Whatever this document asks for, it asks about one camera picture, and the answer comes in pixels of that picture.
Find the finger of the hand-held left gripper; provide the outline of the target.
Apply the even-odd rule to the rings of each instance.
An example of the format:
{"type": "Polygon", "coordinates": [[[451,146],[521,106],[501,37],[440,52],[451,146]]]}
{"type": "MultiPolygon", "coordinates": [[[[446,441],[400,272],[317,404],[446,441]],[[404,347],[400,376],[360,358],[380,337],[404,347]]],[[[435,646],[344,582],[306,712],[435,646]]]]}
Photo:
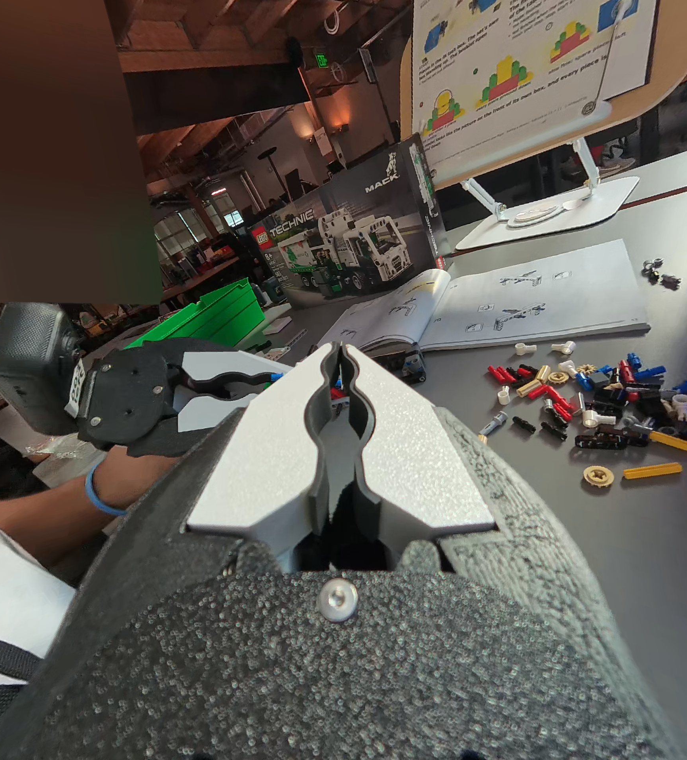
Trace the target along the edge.
{"type": "Polygon", "coordinates": [[[262,375],[265,373],[287,374],[292,368],[241,350],[192,350],[183,354],[181,369],[187,388],[208,390],[221,383],[233,381],[258,384],[262,382],[262,375]]]}
{"type": "Polygon", "coordinates": [[[207,390],[194,390],[185,385],[177,385],[174,391],[177,432],[214,428],[234,410],[248,406],[268,385],[270,382],[250,384],[233,381],[207,390]]]}

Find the pile of colourful lego pieces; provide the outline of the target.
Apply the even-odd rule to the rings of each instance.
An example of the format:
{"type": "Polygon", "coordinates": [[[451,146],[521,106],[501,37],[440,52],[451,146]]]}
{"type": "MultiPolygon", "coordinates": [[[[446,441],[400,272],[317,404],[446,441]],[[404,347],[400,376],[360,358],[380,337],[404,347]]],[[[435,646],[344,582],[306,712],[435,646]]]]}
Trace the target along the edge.
{"type": "Polygon", "coordinates": [[[572,356],[525,348],[484,359],[474,390],[481,442],[522,464],[538,451],[567,464],[592,489],[671,482],[687,471],[687,356],[672,362],[636,340],[604,347],[578,343],[572,356]]]}

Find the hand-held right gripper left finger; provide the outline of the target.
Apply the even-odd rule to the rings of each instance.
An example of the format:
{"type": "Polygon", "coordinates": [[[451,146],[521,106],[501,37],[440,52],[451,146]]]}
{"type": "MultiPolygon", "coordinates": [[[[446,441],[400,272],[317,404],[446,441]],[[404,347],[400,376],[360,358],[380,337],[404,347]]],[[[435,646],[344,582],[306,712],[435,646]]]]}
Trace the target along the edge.
{"type": "Polygon", "coordinates": [[[328,523],[329,482],[320,433],[340,344],[312,355],[246,408],[186,521],[190,531],[255,540],[289,553],[328,523]]]}

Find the small dark lego assembly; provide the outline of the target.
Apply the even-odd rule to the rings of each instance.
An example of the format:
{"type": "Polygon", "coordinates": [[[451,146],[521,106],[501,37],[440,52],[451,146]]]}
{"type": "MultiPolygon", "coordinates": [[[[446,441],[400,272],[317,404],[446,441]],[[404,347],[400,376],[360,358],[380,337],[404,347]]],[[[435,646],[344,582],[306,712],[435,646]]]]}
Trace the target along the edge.
{"type": "Polygon", "coordinates": [[[361,405],[375,416],[389,397],[401,399],[407,393],[397,389],[400,381],[418,385],[426,380],[425,363],[417,344],[398,344],[367,353],[354,344],[341,344],[338,379],[330,389],[334,413],[345,404],[361,405]]]}

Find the person's left hand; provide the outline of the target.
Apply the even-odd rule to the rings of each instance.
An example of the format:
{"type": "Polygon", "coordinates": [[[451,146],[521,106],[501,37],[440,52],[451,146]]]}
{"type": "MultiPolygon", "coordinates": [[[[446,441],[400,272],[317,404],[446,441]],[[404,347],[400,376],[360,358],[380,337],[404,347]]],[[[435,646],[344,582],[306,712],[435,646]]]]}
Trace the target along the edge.
{"type": "Polygon", "coordinates": [[[160,455],[132,457],[127,448],[115,446],[94,472],[94,492],[105,506],[125,510],[133,506],[179,460],[160,455]]]}

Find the green plastic bin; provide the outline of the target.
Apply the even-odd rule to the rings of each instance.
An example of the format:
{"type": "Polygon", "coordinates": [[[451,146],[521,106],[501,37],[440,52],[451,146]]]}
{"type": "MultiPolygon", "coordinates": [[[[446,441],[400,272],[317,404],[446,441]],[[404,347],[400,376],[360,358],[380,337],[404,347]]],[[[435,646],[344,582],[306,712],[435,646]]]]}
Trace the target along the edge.
{"type": "Polygon", "coordinates": [[[205,294],[142,334],[127,347],[179,337],[235,347],[264,322],[264,312],[248,278],[205,294]]]}

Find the lego truck set box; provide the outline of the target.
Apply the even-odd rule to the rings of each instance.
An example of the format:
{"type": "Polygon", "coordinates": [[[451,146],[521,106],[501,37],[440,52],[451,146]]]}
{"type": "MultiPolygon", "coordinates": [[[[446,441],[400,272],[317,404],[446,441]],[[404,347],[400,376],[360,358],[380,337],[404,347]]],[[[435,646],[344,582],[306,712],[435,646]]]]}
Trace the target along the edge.
{"type": "Polygon", "coordinates": [[[394,290],[443,269],[452,252],[419,134],[267,214],[251,232],[296,310],[394,290]]]}

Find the blue wristband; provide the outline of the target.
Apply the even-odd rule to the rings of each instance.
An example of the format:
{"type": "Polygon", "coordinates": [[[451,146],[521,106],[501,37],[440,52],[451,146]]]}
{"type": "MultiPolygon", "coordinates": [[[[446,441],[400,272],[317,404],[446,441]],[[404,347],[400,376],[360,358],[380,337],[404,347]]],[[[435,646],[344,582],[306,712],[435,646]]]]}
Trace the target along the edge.
{"type": "Polygon", "coordinates": [[[122,517],[130,507],[124,483],[107,460],[88,471],[84,478],[84,495],[93,508],[113,518],[122,517]]]}

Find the open instruction booklet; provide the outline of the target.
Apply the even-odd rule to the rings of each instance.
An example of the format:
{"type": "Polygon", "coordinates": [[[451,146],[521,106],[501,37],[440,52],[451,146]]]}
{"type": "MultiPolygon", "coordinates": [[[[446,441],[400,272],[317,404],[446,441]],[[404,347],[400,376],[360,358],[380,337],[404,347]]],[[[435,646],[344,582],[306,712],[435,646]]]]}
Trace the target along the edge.
{"type": "Polygon", "coordinates": [[[644,296],[620,239],[525,264],[452,278],[426,270],[377,299],[359,302],[319,345],[383,344],[422,350],[648,330],[644,296]]]}

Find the white tablet stand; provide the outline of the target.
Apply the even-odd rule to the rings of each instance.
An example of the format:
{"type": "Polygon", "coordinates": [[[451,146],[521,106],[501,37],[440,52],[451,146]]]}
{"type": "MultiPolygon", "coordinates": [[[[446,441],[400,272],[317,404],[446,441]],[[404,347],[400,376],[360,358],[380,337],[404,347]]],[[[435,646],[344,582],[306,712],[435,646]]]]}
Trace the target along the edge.
{"type": "Polygon", "coordinates": [[[509,98],[502,106],[487,106],[470,127],[462,130],[468,145],[453,156],[456,166],[444,167],[444,182],[459,182],[488,211],[486,217],[453,245],[466,252],[524,239],[583,229],[613,217],[638,184],[628,177],[616,182],[600,179],[586,137],[622,125],[639,115],[636,93],[613,102],[573,100],[549,104],[547,110],[529,105],[528,98],[509,98]],[[586,184],[543,200],[505,206],[477,177],[490,170],[532,157],[542,150],[567,145],[581,159],[586,184]]]}

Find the person's left forearm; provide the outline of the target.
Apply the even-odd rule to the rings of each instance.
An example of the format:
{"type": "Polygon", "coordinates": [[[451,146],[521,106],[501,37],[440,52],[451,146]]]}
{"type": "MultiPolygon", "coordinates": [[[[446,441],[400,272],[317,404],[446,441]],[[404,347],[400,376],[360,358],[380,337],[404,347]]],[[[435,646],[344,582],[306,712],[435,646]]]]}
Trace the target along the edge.
{"type": "Polygon", "coordinates": [[[115,519],[93,504],[82,477],[0,500],[0,531],[46,567],[95,539],[115,519]]]}

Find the clear plastic bag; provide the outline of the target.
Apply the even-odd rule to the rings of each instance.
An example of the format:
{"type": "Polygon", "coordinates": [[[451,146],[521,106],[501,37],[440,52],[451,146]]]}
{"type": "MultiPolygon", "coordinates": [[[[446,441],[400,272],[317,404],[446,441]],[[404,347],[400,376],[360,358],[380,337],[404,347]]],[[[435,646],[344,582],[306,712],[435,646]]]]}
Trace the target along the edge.
{"type": "Polygon", "coordinates": [[[83,441],[76,432],[39,435],[36,442],[25,446],[25,454],[28,458],[43,458],[34,474],[46,485],[84,475],[106,457],[105,451],[83,441]]]}

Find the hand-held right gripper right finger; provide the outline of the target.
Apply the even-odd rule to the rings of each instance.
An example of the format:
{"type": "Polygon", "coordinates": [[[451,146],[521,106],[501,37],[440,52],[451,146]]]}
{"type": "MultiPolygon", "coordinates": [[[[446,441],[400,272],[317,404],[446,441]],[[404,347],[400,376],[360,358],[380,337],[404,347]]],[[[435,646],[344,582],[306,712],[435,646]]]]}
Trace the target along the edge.
{"type": "Polygon", "coordinates": [[[495,518],[438,409],[353,345],[345,346],[357,527],[385,546],[491,531],[495,518]]]}

